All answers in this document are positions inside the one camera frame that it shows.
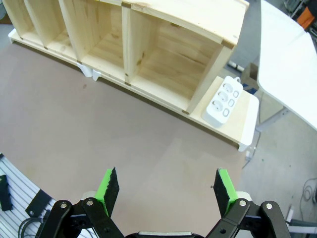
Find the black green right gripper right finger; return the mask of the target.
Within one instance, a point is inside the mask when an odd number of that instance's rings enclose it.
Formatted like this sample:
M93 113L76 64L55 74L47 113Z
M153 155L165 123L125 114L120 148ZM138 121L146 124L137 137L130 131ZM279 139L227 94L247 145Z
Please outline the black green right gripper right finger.
M217 169L213 190L221 219L208 238L234 238L240 230L249 231L254 238L291 237L279 205L274 201L257 205L239 198L226 169Z

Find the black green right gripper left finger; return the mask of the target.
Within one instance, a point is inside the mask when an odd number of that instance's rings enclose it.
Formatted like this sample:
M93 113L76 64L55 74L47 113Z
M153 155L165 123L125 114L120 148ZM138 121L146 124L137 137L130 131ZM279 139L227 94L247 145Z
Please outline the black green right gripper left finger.
M92 229L99 238L123 238L111 219L119 193L116 169L108 169L93 197L71 204L57 201L39 234L41 238L77 238L82 230Z

